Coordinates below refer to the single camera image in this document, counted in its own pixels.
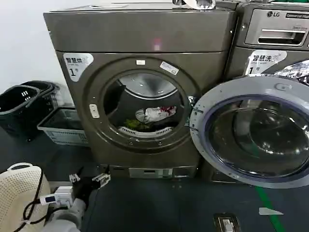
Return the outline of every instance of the black basket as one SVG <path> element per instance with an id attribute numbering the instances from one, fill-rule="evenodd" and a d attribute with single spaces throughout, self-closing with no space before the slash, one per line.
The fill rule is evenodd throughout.
<path id="1" fill-rule="evenodd" d="M 53 111 L 56 86 L 31 81 L 14 86 L 0 95 L 0 126 L 11 136 L 32 140 L 40 131 L 37 125 Z"/>

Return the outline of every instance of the door glass window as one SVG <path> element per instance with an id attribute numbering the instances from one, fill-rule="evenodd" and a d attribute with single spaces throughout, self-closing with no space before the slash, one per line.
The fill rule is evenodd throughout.
<path id="1" fill-rule="evenodd" d="M 218 109 L 208 122 L 205 135 L 213 153 L 237 171 L 282 177 L 308 160 L 308 119 L 286 104 L 235 101 Z"/>
<path id="2" fill-rule="evenodd" d="M 153 138 L 170 133 L 183 117 L 177 88 L 157 73 L 129 73 L 106 91 L 104 110 L 121 133 Z"/>

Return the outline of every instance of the white wall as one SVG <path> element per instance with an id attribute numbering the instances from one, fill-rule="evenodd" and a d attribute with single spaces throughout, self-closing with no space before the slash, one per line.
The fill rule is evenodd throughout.
<path id="1" fill-rule="evenodd" d="M 169 0 L 139 1 L 169 2 Z M 0 11 L 0 93 L 10 86 L 25 81 L 52 81 L 61 87 L 59 103 L 72 104 L 46 29 L 43 12 L 105 2 L 110 0 L 3 1 Z"/>

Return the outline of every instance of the green floor line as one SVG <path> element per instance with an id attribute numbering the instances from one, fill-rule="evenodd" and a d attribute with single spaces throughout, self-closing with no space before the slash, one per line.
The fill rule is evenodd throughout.
<path id="1" fill-rule="evenodd" d="M 268 208 L 268 209 L 273 209 L 272 204 L 270 202 L 270 200 L 267 197 L 267 194 L 265 193 L 264 189 L 262 187 L 255 187 L 257 193 L 259 194 L 259 197 L 261 199 L 261 201 L 264 204 L 264 207 Z M 284 227 L 282 226 L 282 224 L 280 223 L 280 220 L 278 218 L 277 215 L 269 215 L 269 219 L 275 229 L 276 232 L 285 232 Z"/>

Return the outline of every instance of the machine top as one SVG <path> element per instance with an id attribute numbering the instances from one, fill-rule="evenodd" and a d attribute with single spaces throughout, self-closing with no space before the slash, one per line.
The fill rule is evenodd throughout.
<path id="1" fill-rule="evenodd" d="M 54 11 L 44 18 L 57 51 L 189 53 L 228 51 L 236 14 L 224 8 L 130 3 Z"/>

